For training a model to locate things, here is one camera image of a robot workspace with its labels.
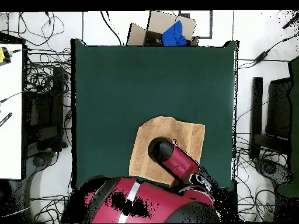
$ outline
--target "silver stripe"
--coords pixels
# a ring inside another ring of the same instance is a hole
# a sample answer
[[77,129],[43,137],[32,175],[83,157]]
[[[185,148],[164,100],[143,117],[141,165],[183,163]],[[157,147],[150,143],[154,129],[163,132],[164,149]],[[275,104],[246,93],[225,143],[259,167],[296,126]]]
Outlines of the silver stripe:
[[[135,196],[137,194],[137,191],[139,189],[139,186],[140,186],[140,184],[137,181],[135,181],[135,183],[133,184],[133,186],[131,188],[131,191],[128,193],[127,200],[130,200],[132,202],[134,201]],[[118,223],[126,223],[127,218],[128,218],[128,215],[126,216],[123,213],[121,213],[120,216],[119,216],[119,222]]]

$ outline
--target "cardboard box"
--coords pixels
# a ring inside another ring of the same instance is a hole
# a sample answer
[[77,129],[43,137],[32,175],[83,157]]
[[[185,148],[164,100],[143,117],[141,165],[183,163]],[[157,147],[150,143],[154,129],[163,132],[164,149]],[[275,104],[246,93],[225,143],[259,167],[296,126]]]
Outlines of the cardboard box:
[[183,26],[182,34],[187,41],[187,46],[197,46],[199,38],[192,37],[196,25],[195,20],[159,11],[151,11],[149,13],[146,30],[135,23],[131,23],[128,31],[127,46],[144,46],[147,40],[162,40],[162,34],[179,20]]

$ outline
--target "white floor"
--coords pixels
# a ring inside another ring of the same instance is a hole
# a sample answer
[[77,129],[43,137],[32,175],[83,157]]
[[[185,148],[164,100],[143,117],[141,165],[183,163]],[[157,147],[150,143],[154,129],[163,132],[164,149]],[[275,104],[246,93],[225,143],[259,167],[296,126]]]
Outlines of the white floor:
[[[186,10],[183,13],[189,12],[190,17],[196,20],[196,28],[194,36],[209,36],[209,11],[193,11]],[[48,42],[53,50],[62,51],[66,47],[70,47],[71,38],[79,38],[84,40],[87,45],[99,46],[109,45],[117,46],[119,42],[114,34],[104,23],[100,12],[84,12],[84,31],[82,36],[82,12],[54,12],[64,24],[64,32],[56,35]],[[131,22],[146,28],[148,22],[149,11],[134,11],[134,12],[109,12],[110,21],[106,13],[104,16],[111,24],[113,29],[119,35],[122,43],[126,43],[128,28]],[[18,29],[18,13],[9,14],[9,30],[17,31]],[[42,35],[41,27],[48,21],[48,17],[44,12],[38,13],[24,13],[23,17],[27,24],[27,29],[30,32]],[[7,24],[3,16],[0,16],[0,30],[6,30]],[[213,38],[211,40],[204,39],[199,41],[199,46],[223,46],[229,40],[239,40],[239,66],[244,63],[249,63],[256,58],[262,51],[266,51],[278,41],[294,35],[298,31],[298,25],[294,24],[283,30],[282,27],[291,19],[288,11],[279,10],[214,10],[213,11]],[[21,23],[21,30],[24,30],[24,25]],[[45,25],[43,31],[45,35],[50,35],[53,24],[51,26]],[[55,31],[58,33],[63,31],[63,25],[57,20],[55,22]],[[44,38],[28,33],[21,34],[22,37],[30,40],[32,43],[40,44],[44,42]],[[293,40],[281,43],[275,46],[267,56],[267,60],[292,60],[299,55],[298,51],[299,40],[298,37]],[[29,48],[49,50],[47,44],[35,46],[28,44]],[[262,61],[253,68],[240,69],[238,72],[238,105],[237,116],[246,112],[251,107],[251,84],[252,78],[256,76],[263,77],[263,100],[267,101],[267,89],[271,80],[289,77],[287,62],[280,61]],[[266,109],[267,104],[263,108],[263,130],[266,124]],[[250,113],[245,114],[240,118],[237,125],[237,132],[249,132]],[[239,137],[248,139],[248,135],[239,135]],[[66,195],[67,187],[71,177],[71,147],[64,149],[59,156],[58,162],[47,168],[45,171],[39,172],[33,179],[30,195],[33,198]],[[239,178],[246,182],[251,189],[252,195],[256,192],[268,188],[273,189],[270,181],[257,174],[253,167],[240,167]],[[240,183],[238,184],[239,198],[248,197],[249,190]],[[265,203],[274,203],[271,193],[262,193],[259,199]],[[248,204],[245,200],[239,202],[240,204]],[[41,203],[34,203],[32,205],[33,214],[41,210]],[[248,206],[240,205],[240,209],[249,208]],[[246,220],[252,221],[255,215],[241,214]]]

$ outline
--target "tangled wires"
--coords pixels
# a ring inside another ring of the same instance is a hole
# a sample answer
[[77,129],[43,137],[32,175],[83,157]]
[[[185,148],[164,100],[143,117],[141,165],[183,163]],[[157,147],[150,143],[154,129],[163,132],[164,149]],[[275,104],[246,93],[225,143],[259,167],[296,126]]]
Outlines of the tangled wires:
[[[249,149],[248,148],[240,148],[238,145],[239,144],[244,144],[244,145],[249,145],[250,142],[247,141],[245,138],[241,138],[240,136],[237,137],[237,159],[236,159],[236,165],[235,165],[235,178],[238,181],[238,184],[243,184],[246,189],[248,190],[249,195],[247,197],[241,197],[238,195],[238,206],[243,207],[243,206],[248,206],[247,208],[243,208],[238,210],[238,215],[243,221],[252,221],[252,222],[257,222],[259,220],[263,222],[269,221],[269,218],[273,218],[273,214],[275,212],[275,204],[270,204],[270,203],[265,203],[263,204],[261,200],[258,199],[259,194],[262,192],[269,192],[275,196],[277,194],[274,191],[268,190],[268,189],[263,189],[260,191],[257,191],[255,196],[252,195],[251,188],[247,185],[247,181],[249,180],[249,173],[246,171],[247,168],[253,168],[255,171],[255,166],[254,162],[252,159],[247,159],[247,156],[249,156]],[[287,159],[284,155],[279,154],[274,152],[273,150],[270,149],[264,149],[261,148],[261,151],[263,153],[260,155],[261,158],[266,158],[266,157],[273,157],[273,156],[278,156],[279,160],[280,157],[284,157],[286,163]],[[243,169],[243,171],[247,174],[246,180],[243,180],[239,177],[239,169]],[[253,218],[251,220],[246,220],[244,218],[245,215],[251,215]]]
[[39,213],[37,213],[33,221],[34,223],[49,223],[52,224],[60,223],[61,215],[63,208],[65,207],[65,203],[69,200],[68,196],[57,195],[53,197],[42,197],[42,198],[31,198],[30,201],[49,201],[49,203],[44,206]]
[[[53,70],[56,67],[64,68],[66,73],[65,80],[63,82],[63,94],[69,97],[69,77],[71,75],[71,59],[70,59],[70,48],[65,48],[63,52],[56,53],[56,57],[52,54],[47,53],[30,53],[28,54],[28,65],[27,65],[27,81],[26,90],[35,93],[49,93],[53,92]],[[38,62],[33,62],[30,57],[38,56]]]

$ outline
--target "white surface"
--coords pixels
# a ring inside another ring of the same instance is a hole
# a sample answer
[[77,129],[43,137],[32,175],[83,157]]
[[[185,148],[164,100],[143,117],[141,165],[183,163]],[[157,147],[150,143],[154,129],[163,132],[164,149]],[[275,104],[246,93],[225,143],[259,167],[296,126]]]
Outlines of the white surface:
[[[0,44],[9,51],[22,49],[22,45]],[[22,91],[22,52],[11,58],[11,63],[0,66],[0,100]],[[0,179],[21,179],[22,94],[0,106],[0,121],[9,113],[10,119],[0,127]]]
[[[195,36],[208,36],[209,33],[209,15],[208,11],[182,11],[189,12],[191,18],[196,20]],[[131,22],[146,28],[148,22],[149,11],[134,11],[134,12],[109,12],[111,22],[103,12],[107,22],[119,34],[121,42],[126,43],[128,28]],[[49,41],[50,46],[61,51],[65,47],[69,47],[70,38],[82,38],[82,12],[54,12],[64,22],[65,32],[59,34]],[[239,58],[254,59],[262,51],[267,50],[280,39],[286,38],[294,34],[297,26],[292,25],[283,30],[281,27],[286,24],[291,17],[285,12],[278,10],[235,10],[234,12],[234,40],[240,41]],[[41,34],[41,27],[48,20],[44,12],[39,13],[25,13],[25,21],[31,32]],[[199,40],[200,46],[223,46],[228,40],[232,39],[232,10],[214,10],[213,11],[213,38],[212,40]],[[0,21],[1,28],[6,29],[6,22]],[[9,15],[10,30],[17,30],[18,28],[18,14],[10,13]],[[45,27],[45,33],[49,34],[52,26]],[[42,38],[32,36],[31,34],[24,34],[24,37],[33,42],[41,43]],[[109,45],[117,46],[119,42],[115,35],[109,30],[102,20],[100,12],[84,12],[84,42],[89,46]],[[273,51],[269,53],[267,59],[270,60],[291,60],[299,55],[298,52],[298,38],[287,41],[283,44],[277,45]],[[30,48],[48,49],[47,45]],[[239,65],[248,61],[239,61]],[[238,106],[237,116],[250,109],[251,102],[251,85],[252,78],[255,76],[262,76],[264,78],[264,92],[263,100],[267,100],[267,86],[271,80],[288,77],[288,67],[286,62],[267,62],[263,61],[250,69],[240,69],[238,79]],[[267,104],[263,108],[263,130],[265,129],[265,114]],[[244,115],[238,121],[237,132],[249,132],[250,113]],[[240,135],[248,140],[247,135]],[[31,197],[51,196],[67,193],[67,185],[71,177],[71,147],[64,149],[60,153],[60,157],[55,166],[49,167],[45,171],[39,172],[32,183]],[[246,169],[239,168],[239,177],[246,181],[251,189],[252,196],[260,189],[268,188],[272,190],[272,185],[268,179],[257,174],[253,167]],[[248,197],[249,191],[243,184],[238,184],[239,199],[241,197]],[[263,203],[273,203],[273,195],[267,192],[260,194],[259,198]],[[41,206],[33,206],[33,212],[37,213]],[[239,206],[239,209],[249,208],[248,206]],[[242,216],[252,221],[254,215],[242,214]]]

